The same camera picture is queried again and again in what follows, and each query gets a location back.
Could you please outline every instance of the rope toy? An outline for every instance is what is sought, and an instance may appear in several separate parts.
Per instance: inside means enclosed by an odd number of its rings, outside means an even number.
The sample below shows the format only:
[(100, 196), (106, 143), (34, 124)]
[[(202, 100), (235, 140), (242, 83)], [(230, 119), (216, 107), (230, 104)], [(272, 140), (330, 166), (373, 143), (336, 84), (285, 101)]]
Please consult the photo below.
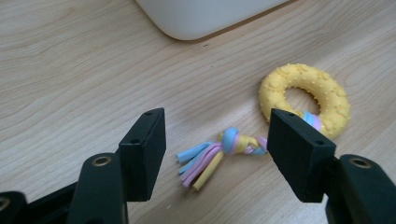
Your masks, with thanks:
[[(291, 108), (286, 101), (285, 89), (292, 87), (314, 95), (319, 105), (318, 116)], [(277, 68), (262, 81), (259, 95), (267, 121), (271, 117), (271, 108), (287, 110), (330, 139), (338, 136), (349, 120), (350, 106), (344, 89), (329, 74), (305, 64), (287, 64)]]
[(205, 142), (177, 154), (180, 163), (189, 161), (178, 173), (185, 187), (196, 179), (192, 187), (199, 190), (212, 175), (224, 155), (245, 153), (264, 155), (267, 140), (263, 137), (252, 138), (239, 134), (235, 128), (228, 128), (218, 134), (218, 142)]
[[(285, 90), (297, 87), (314, 95), (320, 114), (302, 112), (291, 108), (286, 101)], [(328, 138), (337, 136), (349, 120), (349, 103), (345, 91), (327, 73), (305, 64), (287, 64), (277, 68), (263, 81), (259, 91), (262, 113), (270, 121), (271, 108), (287, 110), (300, 116), (305, 122)], [(224, 155), (244, 153), (264, 155), (267, 152), (264, 137), (239, 134), (235, 128), (218, 134), (218, 142), (205, 142), (177, 154), (180, 163), (180, 179), (185, 187), (199, 190), (212, 175)]]

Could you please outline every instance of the bolt hole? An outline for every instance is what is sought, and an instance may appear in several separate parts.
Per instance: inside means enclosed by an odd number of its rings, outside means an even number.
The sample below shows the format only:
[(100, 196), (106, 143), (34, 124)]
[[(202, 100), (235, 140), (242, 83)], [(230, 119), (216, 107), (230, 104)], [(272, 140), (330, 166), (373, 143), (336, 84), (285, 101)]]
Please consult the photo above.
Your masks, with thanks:
[(349, 161), (350, 161), (352, 164), (354, 164), (354, 165), (356, 165), (356, 166), (358, 166), (358, 167), (360, 167), (360, 168), (370, 169), (370, 168), (373, 167), (373, 165), (370, 164), (369, 162), (364, 161), (364, 160), (359, 159), (359, 158), (352, 158), (352, 159), (350, 159)]
[(130, 143), (131, 144), (139, 144), (139, 142), (140, 142), (139, 139), (132, 139)]
[(318, 144), (318, 145), (321, 145), (321, 146), (323, 146), (323, 145), (324, 145), (324, 142), (323, 142), (323, 141), (320, 141), (320, 140), (318, 140), (318, 141), (315, 141), (315, 143), (316, 143), (316, 144)]
[(94, 166), (104, 166), (111, 162), (111, 158), (109, 157), (99, 157), (92, 161), (92, 165)]
[(0, 197), (0, 212), (5, 210), (9, 203), (11, 203), (11, 200), (9, 198), (6, 197)]

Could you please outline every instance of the dog toy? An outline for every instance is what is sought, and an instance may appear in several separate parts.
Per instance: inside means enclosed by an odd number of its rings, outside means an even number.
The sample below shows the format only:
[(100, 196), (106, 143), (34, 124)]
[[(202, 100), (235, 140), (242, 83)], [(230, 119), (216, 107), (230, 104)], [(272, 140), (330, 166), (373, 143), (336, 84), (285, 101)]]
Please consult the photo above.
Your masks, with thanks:
[[(318, 100), (320, 114), (291, 108), (286, 101), (287, 88), (301, 88)], [(305, 64), (287, 64), (277, 68), (263, 81), (259, 91), (262, 113), (270, 121), (271, 109), (287, 110), (300, 116), (328, 138), (337, 136), (349, 120), (349, 103), (346, 92), (327, 73)], [(177, 154), (180, 179), (185, 187), (199, 190), (212, 175), (224, 155), (245, 153), (264, 155), (267, 140), (239, 134), (235, 128), (218, 134), (217, 142), (205, 142)]]
[[(319, 115), (291, 108), (286, 101), (285, 89), (300, 88), (314, 95)], [(347, 94), (329, 74), (305, 64), (287, 64), (277, 68), (262, 82), (259, 91), (260, 106), (267, 121), (271, 108), (289, 111), (300, 116), (326, 137), (333, 139), (347, 125), (349, 103)]]

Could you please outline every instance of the yellow rubber ring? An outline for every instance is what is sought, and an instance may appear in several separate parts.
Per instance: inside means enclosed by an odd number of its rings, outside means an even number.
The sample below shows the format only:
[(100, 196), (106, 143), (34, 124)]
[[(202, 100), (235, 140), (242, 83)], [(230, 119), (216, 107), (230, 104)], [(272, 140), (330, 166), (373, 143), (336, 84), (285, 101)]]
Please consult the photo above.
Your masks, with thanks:
[(294, 110), (287, 102), (287, 88), (301, 88), (314, 95), (319, 105), (319, 131), (328, 138), (334, 138), (343, 131), (349, 120), (347, 94), (329, 74), (305, 64), (287, 64), (269, 74), (260, 87), (260, 105), (267, 121), (271, 109), (289, 111), (303, 117), (302, 111)]

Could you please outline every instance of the wood grain surface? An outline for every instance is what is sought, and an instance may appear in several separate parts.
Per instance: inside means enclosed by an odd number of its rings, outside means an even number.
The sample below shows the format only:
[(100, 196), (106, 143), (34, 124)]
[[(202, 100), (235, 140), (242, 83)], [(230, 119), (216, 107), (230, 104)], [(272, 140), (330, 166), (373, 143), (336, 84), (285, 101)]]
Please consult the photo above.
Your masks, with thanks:
[[(175, 154), (234, 126), (266, 136), (261, 80), (286, 63), (330, 73), (351, 120), (336, 155), (359, 154), (396, 181), (396, 2), (298, 0), (199, 41), (165, 36), (131, 0), (0, 1), (0, 191), (29, 202), (78, 179), (143, 112), (164, 107), (167, 151), (152, 200), (131, 223), (326, 223), (269, 154), (231, 156), (200, 192)], [(289, 90), (297, 109), (318, 111)]]

